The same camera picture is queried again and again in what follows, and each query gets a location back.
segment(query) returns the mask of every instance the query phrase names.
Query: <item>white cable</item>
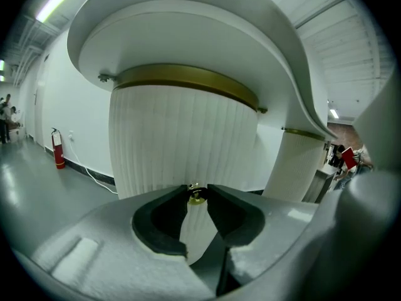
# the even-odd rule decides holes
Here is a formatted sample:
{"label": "white cable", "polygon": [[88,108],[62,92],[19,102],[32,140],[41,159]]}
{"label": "white cable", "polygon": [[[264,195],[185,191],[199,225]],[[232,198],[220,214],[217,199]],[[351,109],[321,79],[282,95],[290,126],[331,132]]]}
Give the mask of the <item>white cable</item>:
{"label": "white cable", "polygon": [[105,186],[105,185],[103,185],[103,184],[100,184],[100,183],[89,173],[88,169],[81,163],[80,159],[79,159],[78,156],[75,154],[75,151],[74,151],[74,148],[73,148],[73,142],[71,141],[71,139],[70,139],[69,141],[70,141],[71,151],[72,151],[72,153],[74,154],[74,156],[76,157],[76,160],[78,161],[78,163],[80,163],[80,165],[81,165],[83,168],[85,168],[86,172],[88,173],[88,175],[89,175],[90,177],[92,177],[92,179],[95,181],[95,183],[98,184],[98,185],[100,185],[101,187],[104,187],[105,189],[107,189],[108,191],[112,192],[113,194],[118,194],[118,193],[116,193],[116,192],[113,192],[113,191],[112,191],[110,188],[108,188],[107,186]]}

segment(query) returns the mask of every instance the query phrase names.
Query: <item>white cylindrical column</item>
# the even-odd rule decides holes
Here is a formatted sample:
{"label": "white cylindrical column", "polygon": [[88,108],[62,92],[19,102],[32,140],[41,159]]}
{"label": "white cylindrical column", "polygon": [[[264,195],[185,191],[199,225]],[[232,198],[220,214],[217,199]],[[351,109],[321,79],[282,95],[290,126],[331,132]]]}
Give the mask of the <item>white cylindrical column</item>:
{"label": "white cylindrical column", "polygon": [[[114,90],[109,133],[118,197],[192,182],[241,189],[257,123],[253,109],[211,92],[166,85]],[[189,206],[180,240],[190,264],[215,234],[207,204]]]}
{"label": "white cylindrical column", "polygon": [[286,130],[283,134],[276,162],[262,195],[302,201],[318,168],[325,143],[321,137],[291,131]]}

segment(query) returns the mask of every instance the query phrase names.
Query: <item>white curved canopy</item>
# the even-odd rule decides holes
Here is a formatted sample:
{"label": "white curved canopy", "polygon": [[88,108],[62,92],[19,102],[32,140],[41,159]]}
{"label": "white curved canopy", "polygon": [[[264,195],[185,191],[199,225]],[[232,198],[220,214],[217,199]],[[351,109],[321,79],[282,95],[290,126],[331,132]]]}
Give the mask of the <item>white curved canopy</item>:
{"label": "white curved canopy", "polygon": [[88,0],[68,53],[102,88],[112,83],[101,85],[99,73],[150,63],[216,71],[254,91],[269,109],[262,124],[334,136],[316,114],[301,41],[270,0]]}

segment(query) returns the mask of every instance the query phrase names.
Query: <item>ceiling light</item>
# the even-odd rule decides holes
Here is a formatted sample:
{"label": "ceiling light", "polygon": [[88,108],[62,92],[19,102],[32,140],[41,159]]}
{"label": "ceiling light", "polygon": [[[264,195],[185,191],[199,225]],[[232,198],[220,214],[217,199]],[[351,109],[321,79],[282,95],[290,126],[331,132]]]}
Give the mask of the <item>ceiling light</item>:
{"label": "ceiling light", "polygon": [[45,22],[48,16],[63,2],[64,0],[49,0],[42,10],[36,16],[41,23]]}
{"label": "ceiling light", "polygon": [[330,109],[330,112],[334,116],[334,118],[338,118],[338,115],[334,109]]}

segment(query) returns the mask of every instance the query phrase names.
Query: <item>red object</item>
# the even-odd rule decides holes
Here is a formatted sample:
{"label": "red object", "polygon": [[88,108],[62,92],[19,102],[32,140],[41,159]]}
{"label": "red object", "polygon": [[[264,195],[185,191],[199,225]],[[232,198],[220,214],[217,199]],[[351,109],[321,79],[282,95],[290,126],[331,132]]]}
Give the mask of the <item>red object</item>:
{"label": "red object", "polygon": [[55,156],[56,167],[57,169],[63,169],[65,167],[63,144],[61,143],[61,134],[57,129],[54,129],[51,133],[51,143],[53,144],[53,154]]}
{"label": "red object", "polygon": [[353,150],[351,147],[344,150],[341,154],[343,156],[343,160],[345,161],[346,168],[348,168],[348,170],[358,165],[353,158]]}

